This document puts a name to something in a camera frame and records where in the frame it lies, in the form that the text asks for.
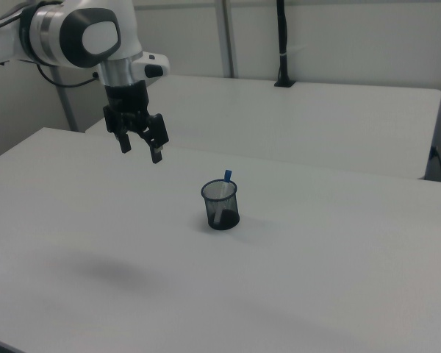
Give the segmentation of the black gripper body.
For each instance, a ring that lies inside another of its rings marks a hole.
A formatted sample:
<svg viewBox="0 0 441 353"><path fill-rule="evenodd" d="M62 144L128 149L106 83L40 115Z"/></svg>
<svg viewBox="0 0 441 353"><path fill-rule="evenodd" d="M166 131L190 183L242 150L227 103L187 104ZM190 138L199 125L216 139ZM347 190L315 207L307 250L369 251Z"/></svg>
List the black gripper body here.
<svg viewBox="0 0 441 353"><path fill-rule="evenodd" d="M103 108L107 131L114 135L144 129L148 112L148 91L145 81L120 87L104 87L108 104Z"/></svg>

